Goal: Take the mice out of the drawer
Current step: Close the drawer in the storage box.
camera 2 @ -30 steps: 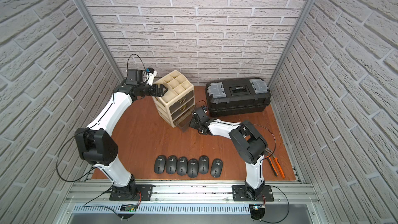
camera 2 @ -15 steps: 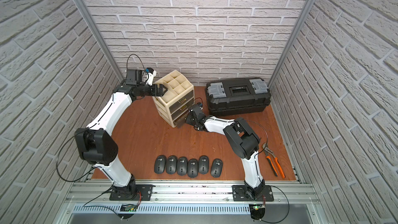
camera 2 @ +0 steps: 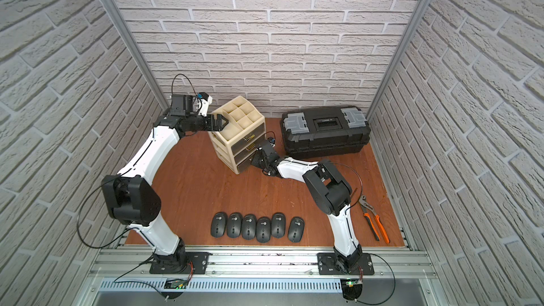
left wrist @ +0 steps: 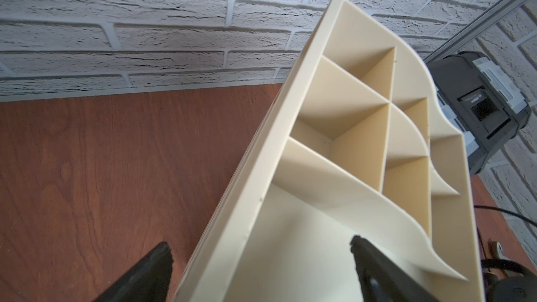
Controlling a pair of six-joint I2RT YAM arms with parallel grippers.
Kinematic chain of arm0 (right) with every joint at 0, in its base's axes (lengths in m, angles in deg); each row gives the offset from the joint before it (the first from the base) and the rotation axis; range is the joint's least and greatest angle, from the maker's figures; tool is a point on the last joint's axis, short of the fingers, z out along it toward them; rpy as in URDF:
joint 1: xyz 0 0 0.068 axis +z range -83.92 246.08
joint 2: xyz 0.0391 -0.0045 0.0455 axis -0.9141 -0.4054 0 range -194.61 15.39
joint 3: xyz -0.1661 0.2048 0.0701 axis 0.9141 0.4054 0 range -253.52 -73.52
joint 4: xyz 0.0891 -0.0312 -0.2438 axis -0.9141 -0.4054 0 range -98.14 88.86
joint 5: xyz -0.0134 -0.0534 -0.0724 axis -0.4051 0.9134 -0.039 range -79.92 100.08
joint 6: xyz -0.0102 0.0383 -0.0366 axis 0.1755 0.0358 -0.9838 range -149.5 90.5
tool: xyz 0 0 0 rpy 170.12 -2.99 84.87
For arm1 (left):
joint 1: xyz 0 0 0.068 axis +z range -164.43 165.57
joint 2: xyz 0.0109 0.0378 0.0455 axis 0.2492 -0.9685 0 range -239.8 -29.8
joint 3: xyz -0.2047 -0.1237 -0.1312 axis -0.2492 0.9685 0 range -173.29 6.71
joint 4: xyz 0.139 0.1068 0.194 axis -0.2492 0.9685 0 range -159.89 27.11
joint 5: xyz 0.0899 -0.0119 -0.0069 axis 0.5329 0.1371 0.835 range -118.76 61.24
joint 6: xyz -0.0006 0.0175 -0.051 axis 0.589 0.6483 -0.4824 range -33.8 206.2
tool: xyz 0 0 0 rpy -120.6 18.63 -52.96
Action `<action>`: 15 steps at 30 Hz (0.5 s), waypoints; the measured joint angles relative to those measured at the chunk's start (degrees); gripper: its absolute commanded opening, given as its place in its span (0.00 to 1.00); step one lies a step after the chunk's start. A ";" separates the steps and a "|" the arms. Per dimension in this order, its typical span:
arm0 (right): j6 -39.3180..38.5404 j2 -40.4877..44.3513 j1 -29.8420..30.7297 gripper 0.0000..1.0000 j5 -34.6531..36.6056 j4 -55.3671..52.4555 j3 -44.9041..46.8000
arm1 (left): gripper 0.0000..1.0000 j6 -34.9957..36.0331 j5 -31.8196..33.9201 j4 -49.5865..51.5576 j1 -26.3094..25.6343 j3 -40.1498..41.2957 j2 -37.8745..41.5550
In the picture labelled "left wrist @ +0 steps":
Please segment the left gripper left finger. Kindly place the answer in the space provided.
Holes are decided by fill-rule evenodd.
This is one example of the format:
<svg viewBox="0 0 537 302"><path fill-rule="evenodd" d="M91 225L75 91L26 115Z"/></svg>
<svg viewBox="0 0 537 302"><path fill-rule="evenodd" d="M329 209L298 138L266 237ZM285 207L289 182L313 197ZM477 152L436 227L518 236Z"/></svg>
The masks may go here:
<svg viewBox="0 0 537 302"><path fill-rule="evenodd" d="M95 301L166 301L173 271L167 242L156 245Z"/></svg>

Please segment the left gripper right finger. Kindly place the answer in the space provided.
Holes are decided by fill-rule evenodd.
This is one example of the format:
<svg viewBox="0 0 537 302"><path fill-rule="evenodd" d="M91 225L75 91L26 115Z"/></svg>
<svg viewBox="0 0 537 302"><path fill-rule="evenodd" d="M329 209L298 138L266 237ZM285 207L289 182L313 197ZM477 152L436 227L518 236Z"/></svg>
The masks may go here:
<svg viewBox="0 0 537 302"><path fill-rule="evenodd" d="M364 301L436 300L369 240L354 236L350 251L355 259Z"/></svg>

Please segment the beige drawer organizer cabinet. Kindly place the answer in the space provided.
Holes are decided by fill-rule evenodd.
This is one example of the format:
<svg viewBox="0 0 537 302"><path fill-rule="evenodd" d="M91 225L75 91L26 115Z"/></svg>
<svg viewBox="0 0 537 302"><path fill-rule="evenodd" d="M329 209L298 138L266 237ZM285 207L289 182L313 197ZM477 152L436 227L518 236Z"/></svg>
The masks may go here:
<svg viewBox="0 0 537 302"><path fill-rule="evenodd" d="M439 301L485 300L463 134L418 54L331 0L174 299L360 301L353 236Z"/></svg>

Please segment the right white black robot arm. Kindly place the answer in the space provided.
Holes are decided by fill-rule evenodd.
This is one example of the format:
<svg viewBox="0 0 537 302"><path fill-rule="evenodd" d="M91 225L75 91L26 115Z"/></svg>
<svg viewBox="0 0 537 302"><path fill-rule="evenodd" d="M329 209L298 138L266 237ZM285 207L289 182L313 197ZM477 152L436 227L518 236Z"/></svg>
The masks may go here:
<svg viewBox="0 0 537 302"><path fill-rule="evenodd" d="M481 261L486 301L536 301L536 274L491 242L492 258Z"/></svg>

